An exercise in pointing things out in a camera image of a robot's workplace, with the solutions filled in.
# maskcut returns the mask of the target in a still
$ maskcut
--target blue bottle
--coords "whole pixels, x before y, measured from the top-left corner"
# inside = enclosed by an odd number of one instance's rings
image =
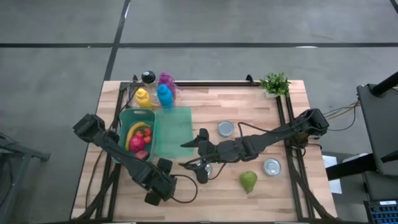
[[[159,97],[160,104],[164,108],[173,107],[173,93],[167,85],[162,84],[157,87],[157,96]]]

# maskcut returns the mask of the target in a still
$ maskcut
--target gray floor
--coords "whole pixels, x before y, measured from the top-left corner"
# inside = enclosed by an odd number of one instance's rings
[[[123,2],[0,1],[0,43],[112,42]],[[132,0],[121,42],[398,42],[397,21],[388,0]],[[32,161],[14,223],[68,218],[86,149],[72,126],[95,112],[110,51],[0,49],[0,132],[52,153],[46,164]],[[327,111],[353,102],[356,86],[396,72],[396,55],[398,48],[119,49],[111,79],[147,69],[178,80],[285,72],[305,80],[311,106]],[[370,152],[361,112],[321,143],[325,152]],[[339,216],[363,220],[361,197],[344,195],[335,197]]]

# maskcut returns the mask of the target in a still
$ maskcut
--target potted plant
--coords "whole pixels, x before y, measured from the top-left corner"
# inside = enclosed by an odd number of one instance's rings
[[[266,89],[267,98],[289,96],[289,84],[283,72],[278,74],[271,72],[266,76],[266,80],[260,79],[260,87]]]

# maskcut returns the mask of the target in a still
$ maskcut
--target pear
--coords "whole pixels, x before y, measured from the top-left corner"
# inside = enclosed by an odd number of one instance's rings
[[[241,173],[239,180],[241,181],[244,190],[248,194],[253,191],[254,185],[257,182],[257,175],[253,171],[246,171]]]

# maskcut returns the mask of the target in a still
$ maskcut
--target yellow fruit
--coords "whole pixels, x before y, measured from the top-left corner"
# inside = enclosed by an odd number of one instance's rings
[[[131,128],[126,136],[126,144],[124,145],[126,151],[129,150],[129,141],[130,141],[131,137],[134,135],[134,133],[136,133],[137,129],[143,128],[143,127],[150,127],[150,125],[148,125],[144,122],[137,122],[133,126],[131,126]]]

